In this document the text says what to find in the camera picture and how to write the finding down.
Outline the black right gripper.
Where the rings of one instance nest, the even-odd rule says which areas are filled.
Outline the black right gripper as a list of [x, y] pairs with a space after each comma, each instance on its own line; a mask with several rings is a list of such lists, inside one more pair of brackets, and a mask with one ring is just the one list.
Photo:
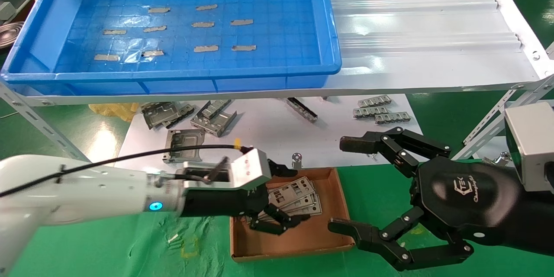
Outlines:
[[[510, 219], [524, 187], [513, 168], [437, 157], [418, 167], [413, 190], [416, 206], [384, 229], [335, 218], [327, 228], [352, 237], [360, 251], [380, 255], [397, 271], [460, 264], [473, 254], [463, 239], [483, 245], [509, 242]], [[398, 239], [420, 223], [447, 244], [402, 247]]]

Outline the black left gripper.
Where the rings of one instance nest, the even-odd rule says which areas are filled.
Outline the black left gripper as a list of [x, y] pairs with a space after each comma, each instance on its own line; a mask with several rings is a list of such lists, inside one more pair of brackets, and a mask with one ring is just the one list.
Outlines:
[[[419, 161], [409, 154], [410, 151], [427, 159], [447, 158], [451, 154], [448, 146], [402, 127], [385, 132], [366, 132], [362, 137], [344, 136], [340, 139], [340, 150], [358, 154], [380, 153], [407, 178], [417, 176], [419, 166]], [[267, 163], [271, 177], [289, 178], [298, 175], [298, 170], [290, 169], [284, 164], [277, 164], [271, 159], [267, 159]], [[243, 190], [242, 202], [240, 216], [251, 218], [249, 227], [271, 235], [281, 235], [311, 217], [309, 214], [290, 216], [281, 208], [269, 205], [265, 183], [251, 190]], [[258, 216], [263, 211], [271, 216], [274, 222], [260, 220]]]

